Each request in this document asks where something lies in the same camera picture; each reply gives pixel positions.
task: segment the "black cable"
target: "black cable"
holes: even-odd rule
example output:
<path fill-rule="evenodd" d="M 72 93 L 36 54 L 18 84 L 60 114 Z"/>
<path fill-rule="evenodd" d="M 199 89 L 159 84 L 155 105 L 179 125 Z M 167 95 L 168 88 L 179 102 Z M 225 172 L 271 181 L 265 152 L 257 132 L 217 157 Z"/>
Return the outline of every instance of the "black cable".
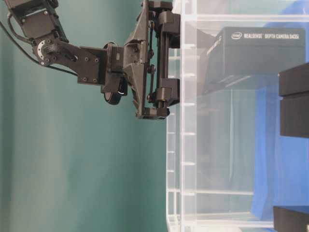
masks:
<path fill-rule="evenodd" d="M 32 62 L 40 65 L 42 67 L 42 65 L 36 61 L 34 58 L 32 58 L 17 42 L 16 40 L 14 40 L 14 38 L 9 34 L 8 30 L 5 28 L 5 26 L 2 24 L 2 22 L 0 21 L 0 27 L 2 28 L 2 30 L 4 31 L 4 33 L 7 35 L 7 37 L 11 40 L 12 43 L 15 44 L 15 46 L 27 57 L 29 58 Z M 57 71 L 61 71 L 61 72 L 64 72 L 64 73 L 68 73 L 68 74 L 71 74 L 71 75 L 74 75 L 74 76 L 78 76 L 76 73 L 73 73 L 73 72 L 70 72 L 70 71 L 67 71 L 65 69 L 60 69 L 60 68 L 56 68 L 54 66 L 45 66 L 46 68 L 49 68 L 49 69 L 53 69 L 53 70 L 57 70 Z"/>
<path fill-rule="evenodd" d="M 11 30 L 12 34 L 13 34 L 17 39 L 21 40 L 22 42 L 31 44 L 31 41 L 30 41 L 29 39 L 27 39 L 27 38 L 25 38 L 25 37 L 22 37 L 22 36 L 20 36 L 19 34 L 17 34 L 17 33 L 15 32 L 15 30 L 14 30 L 14 28 L 13 28 L 13 25 L 12 25 L 12 23 L 11 23 L 11 18 L 12 18 L 12 14 L 9 13 L 9 14 L 8 14 L 8 25 L 9 25 L 9 27 L 10 27 L 10 30 Z"/>

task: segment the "green backdrop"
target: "green backdrop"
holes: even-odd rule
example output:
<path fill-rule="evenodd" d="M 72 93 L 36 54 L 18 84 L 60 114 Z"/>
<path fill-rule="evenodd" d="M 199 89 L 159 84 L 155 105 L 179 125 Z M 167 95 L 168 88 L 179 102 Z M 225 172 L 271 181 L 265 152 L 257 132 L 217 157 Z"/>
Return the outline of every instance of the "green backdrop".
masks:
<path fill-rule="evenodd" d="M 72 44 L 103 47 L 124 44 L 140 2 L 62 0 L 57 12 Z M 0 59 L 0 231 L 165 232 L 165 122 L 29 62 L 2 32 Z"/>

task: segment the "transparent acrylic panel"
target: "transparent acrylic panel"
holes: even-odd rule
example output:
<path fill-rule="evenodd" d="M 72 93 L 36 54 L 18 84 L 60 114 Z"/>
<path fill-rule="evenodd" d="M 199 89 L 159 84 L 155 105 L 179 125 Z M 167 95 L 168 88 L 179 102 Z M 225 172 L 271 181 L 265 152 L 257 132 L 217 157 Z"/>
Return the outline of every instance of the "transparent acrylic panel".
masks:
<path fill-rule="evenodd" d="M 182 14 L 181 52 L 170 58 L 180 59 L 182 85 L 180 200 L 169 228 L 273 232 L 273 206 L 309 205 L 309 141 L 280 136 L 278 93 L 278 73 L 309 59 L 309 0 L 174 5 Z"/>

